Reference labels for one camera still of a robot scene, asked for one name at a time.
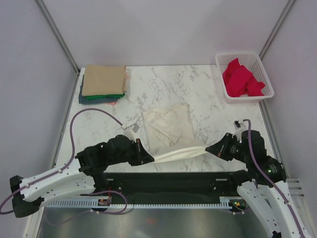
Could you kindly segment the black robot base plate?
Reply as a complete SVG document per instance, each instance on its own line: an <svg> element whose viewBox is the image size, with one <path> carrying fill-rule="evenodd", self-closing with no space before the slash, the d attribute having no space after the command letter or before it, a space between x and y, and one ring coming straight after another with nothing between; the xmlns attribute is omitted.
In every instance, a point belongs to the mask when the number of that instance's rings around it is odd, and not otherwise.
<svg viewBox="0 0 317 238"><path fill-rule="evenodd" d="M230 172L106 173L108 187L127 202L208 202L237 197Z"/></svg>

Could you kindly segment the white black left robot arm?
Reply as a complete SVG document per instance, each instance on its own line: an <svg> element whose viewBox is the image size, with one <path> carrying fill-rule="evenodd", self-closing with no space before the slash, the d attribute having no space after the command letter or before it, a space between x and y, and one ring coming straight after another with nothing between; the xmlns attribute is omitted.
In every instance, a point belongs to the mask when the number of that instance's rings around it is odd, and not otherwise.
<svg viewBox="0 0 317 238"><path fill-rule="evenodd" d="M154 162L141 140L118 135L108 142L89 146L70 162L32 178L10 178L15 217L36 213L41 207L62 198L77 195L105 195L109 184L105 170L112 165L128 163L141 166Z"/></svg>

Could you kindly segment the white plastic laundry basket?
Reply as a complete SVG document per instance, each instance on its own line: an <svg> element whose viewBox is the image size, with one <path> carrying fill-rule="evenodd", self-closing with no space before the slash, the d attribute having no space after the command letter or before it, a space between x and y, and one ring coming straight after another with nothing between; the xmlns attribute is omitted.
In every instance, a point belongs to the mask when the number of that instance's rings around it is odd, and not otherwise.
<svg viewBox="0 0 317 238"><path fill-rule="evenodd" d="M222 76L227 69L229 63L235 59L238 59L239 63L241 65L244 65L253 74L258 82L262 82L265 84L265 87L262 89L262 93L264 94L263 96L249 97L247 95L243 95L241 97L230 97L228 95ZM224 92L225 100L227 103L257 103L264 99L272 98L274 96L274 89L270 83L269 77L258 54L248 51L218 53L215 55L215 62L218 75L220 77L222 90Z"/></svg>

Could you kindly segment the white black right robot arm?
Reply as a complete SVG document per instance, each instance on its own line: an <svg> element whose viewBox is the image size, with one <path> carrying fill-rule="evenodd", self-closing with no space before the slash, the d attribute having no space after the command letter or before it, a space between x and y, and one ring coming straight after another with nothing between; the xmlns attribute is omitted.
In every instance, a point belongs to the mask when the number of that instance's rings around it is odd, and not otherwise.
<svg viewBox="0 0 317 238"><path fill-rule="evenodd" d="M284 167L267 155L258 131L244 130L240 136L227 133L206 151L225 161L235 159L246 165L246 170L230 173L226 187L230 194L246 201L267 237L311 237L291 198Z"/></svg>

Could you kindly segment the cream white t shirt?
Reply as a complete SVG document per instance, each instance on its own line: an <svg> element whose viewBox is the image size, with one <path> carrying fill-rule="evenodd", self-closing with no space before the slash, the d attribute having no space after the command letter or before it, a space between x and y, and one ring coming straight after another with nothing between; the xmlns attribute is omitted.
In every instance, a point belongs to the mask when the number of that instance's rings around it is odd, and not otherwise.
<svg viewBox="0 0 317 238"><path fill-rule="evenodd" d="M194 136L187 104L144 111L143 121L155 163L180 161L206 153L206 144Z"/></svg>

